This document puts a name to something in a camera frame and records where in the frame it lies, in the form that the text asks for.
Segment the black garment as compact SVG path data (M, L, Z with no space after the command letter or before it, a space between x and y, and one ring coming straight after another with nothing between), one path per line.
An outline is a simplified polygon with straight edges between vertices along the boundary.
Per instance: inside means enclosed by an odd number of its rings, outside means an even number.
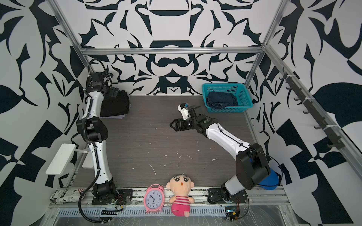
M121 116L129 113L130 100L124 91L118 91L117 97L105 96L101 105L101 117Z

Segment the lavender skirt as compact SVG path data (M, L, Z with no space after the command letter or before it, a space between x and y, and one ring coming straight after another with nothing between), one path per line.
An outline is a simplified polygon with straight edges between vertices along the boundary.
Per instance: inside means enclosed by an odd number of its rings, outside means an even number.
M110 116L109 118L111 118L111 119L123 119L128 115L128 113L129 113L129 111L127 113L124 113L124 114L118 114L118 115Z

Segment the denim garment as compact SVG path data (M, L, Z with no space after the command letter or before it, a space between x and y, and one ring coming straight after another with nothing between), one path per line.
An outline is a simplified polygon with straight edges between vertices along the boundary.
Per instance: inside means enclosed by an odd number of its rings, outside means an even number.
M233 94L212 91L206 97L206 105L212 109L221 110L238 106L238 101Z

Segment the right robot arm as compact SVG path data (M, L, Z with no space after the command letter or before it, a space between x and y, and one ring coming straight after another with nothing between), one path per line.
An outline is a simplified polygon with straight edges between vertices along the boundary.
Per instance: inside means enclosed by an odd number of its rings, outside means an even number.
M266 154L258 143L250 144L228 132L217 119L205 115L199 105L182 103L178 106L182 118L175 119L170 127L176 131L196 130L216 142L235 160L236 173L222 184L223 192L233 196L251 190L271 174Z

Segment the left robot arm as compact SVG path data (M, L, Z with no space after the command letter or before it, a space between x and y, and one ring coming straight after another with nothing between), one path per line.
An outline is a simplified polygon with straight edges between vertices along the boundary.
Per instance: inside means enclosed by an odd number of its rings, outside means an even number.
M104 97L114 94L115 91L111 82L112 74L95 73L90 78L90 83L84 90L86 110L76 122L76 127L88 145L93 162L95 179L90 186L92 194L97 202L110 202L117 196L117 189L107 161L108 130L100 118L100 113Z

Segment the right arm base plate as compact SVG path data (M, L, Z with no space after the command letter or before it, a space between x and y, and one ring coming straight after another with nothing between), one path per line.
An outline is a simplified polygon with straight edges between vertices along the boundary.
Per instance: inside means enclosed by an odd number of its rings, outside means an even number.
M207 201L210 204L244 204L248 202L245 190L240 191L235 195L230 195L225 188L209 188L207 191Z

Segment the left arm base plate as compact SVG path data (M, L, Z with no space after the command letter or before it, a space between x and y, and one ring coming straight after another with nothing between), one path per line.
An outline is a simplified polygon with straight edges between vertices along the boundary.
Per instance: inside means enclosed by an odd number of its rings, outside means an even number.
M116 202L116 205L130 204L133 199L133 189L118 189L115 195L103 195L94 197L92 205L111 205Z

